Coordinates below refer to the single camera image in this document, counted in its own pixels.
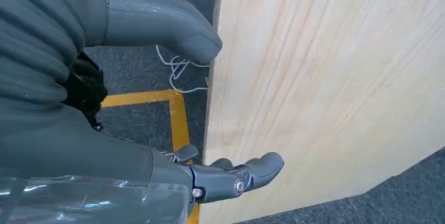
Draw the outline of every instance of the transparent plastic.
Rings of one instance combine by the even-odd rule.
[[[183,185],[0,175],[1,223],[183,224],[187,206],[188,188]]]

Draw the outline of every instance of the wood grain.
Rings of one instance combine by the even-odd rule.
[[[445,145],[445,0],[221,0],[218,21],[205,163],[285,167],[200,223],[361,194]]]

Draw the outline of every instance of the white cable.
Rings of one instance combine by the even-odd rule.
[[[179,55],[173,57],[170,60],[170,62],[166,62],[164,60],[164,58],[162,57],[161,52],[159,51],[159,46],[158,45],[156,45],[156,52],[157,52],[157,55],[159,56],[159,58],[161,59],[162,63],[165,64],[165,65],[170,66],[170,68],[172,69],[172,74],[170,75],[170,79],[169,80],[170,80],[170,85],[172,86],[172,88],[174,90],[176,90],[176,92],[179,92],[179,93],[182,93],[182,94],[187,94],[187,93],[195,92],[197,90],[207,90],[207,88],[194,88],[194,89],[191,89],[191,90],[180,90],[173,84],[173,80],[178,79],[189,64],[192,64],[193,66],[199,67],[199,68],[208,68],[210,65],[196,64],[196,63],[194,63],[192,61],[189,61],[187,59],[183,59],[180,62],[174,63],[173,61],[178,59],[180,57]]]

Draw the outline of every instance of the yellow tape line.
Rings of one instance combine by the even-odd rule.
[[[168,89],[160,91],[128,93],[109,95],[102,102],[102,108],[141,104],[150,102],[168,101],[170,107],[170,124],[172,126],[172,146],[177,151],[183,146],[190,144],[188,136],[187,117],[185,103],[182,94]],[[192,213],[187,219],[187,224],[198,224],[199,206],[195,204]]]

